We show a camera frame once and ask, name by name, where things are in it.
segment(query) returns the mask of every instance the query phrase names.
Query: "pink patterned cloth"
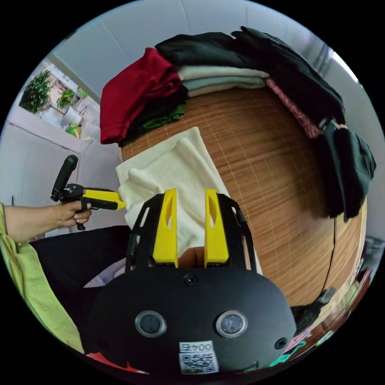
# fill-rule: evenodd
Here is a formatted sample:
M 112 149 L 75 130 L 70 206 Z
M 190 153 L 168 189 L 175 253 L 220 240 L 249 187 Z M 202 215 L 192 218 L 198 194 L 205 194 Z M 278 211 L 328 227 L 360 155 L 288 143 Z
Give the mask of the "pink patterned cloth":
M 307 335 L 310 333 L 310 331 L 312 330 L 312 326 L 309 326 L 307 329 L 305 329 L 301 334 L 295 336 L 287 345 L 285 351 L 283 354 L 285 354 L 287 351 L 289 351 L 290 349 L 293 349 L 294 347 L 296 347 L 298 344 L 300 344 L 306 337 Z
M 289 109 L 292 115 L 297 119 L 300 126 L 304 129 L 309 139 L 314 139 L 322 134 L 320 128 L 314 125 L 310 119 L 300 111 L 295 103 L 293 103 L 283 91 L 276 85 L 272 78 L 266 79 L 267 86 L 281 99 L 281 102 Z

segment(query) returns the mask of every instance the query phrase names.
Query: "black handle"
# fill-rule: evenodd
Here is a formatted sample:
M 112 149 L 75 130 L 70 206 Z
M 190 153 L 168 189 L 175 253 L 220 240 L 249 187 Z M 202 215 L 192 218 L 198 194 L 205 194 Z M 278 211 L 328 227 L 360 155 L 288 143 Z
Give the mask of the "black handle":
M 63 191 L 67 185 L 72 172 L 76 169 L 78 160 L 79 159 L 75 155 L 66 157 L 52 189 L 51 199 L 53 201 L 57 202 L 59 200 L 60 192 Z
M 87 201 L 86 200 L 82 200 L 81 201 L 81 210 L 76 211 L 76 214 L 82 213 L 86 209 L 87 209 Z M 78 223 L 77 224 L 77 229 L 80 230 L 80 231 L 84 231 L 85 230 L 84 224 Z

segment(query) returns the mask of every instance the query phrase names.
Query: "black cable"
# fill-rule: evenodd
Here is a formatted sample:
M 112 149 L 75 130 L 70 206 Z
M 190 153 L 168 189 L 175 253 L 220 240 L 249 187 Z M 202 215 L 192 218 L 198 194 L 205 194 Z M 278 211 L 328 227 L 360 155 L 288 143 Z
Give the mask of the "black cable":
M 329 274 L 330 274 L 330 270 L 332 268 L 332 263 L 333 263 L 333 258 L 334 258 L 334 251 L 336 249 L 336 243 L 337 243 L 337 218 L 334 218 L 333 250 L 332 250 L 332 254 L 330 256 L 330 263 L 329 263 L 328 273 L 326 275 L 325 283 L 324 283 L 324 286 L 323 286 L 323 288 L 321 290 L 320 296 L 323 294 L 323 292 L 325 290 L 325 287 L 326 287 L 326 282 L 328 281 L 328 278 L 329 278 Z

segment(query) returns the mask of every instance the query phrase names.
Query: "qr code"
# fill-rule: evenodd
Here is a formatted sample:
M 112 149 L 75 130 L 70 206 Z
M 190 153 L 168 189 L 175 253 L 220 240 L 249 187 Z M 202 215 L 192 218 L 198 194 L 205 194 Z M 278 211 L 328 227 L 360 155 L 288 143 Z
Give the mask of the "qr code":
M 208 374 L 219 371 L 214 352 L 180 353 L 179 362 L 182 374 Z

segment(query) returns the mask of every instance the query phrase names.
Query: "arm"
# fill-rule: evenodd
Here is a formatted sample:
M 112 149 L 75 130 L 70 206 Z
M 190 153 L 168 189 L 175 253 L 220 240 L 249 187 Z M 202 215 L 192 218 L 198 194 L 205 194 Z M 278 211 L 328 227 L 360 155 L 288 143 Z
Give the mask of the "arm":
M 59 227 L 86 223 L 91 211 L 76 214 L 77 210 L 81 210 L 80 201 L 36 208 L 5 206 L 7 234 L 14 242 L 24 242 Z

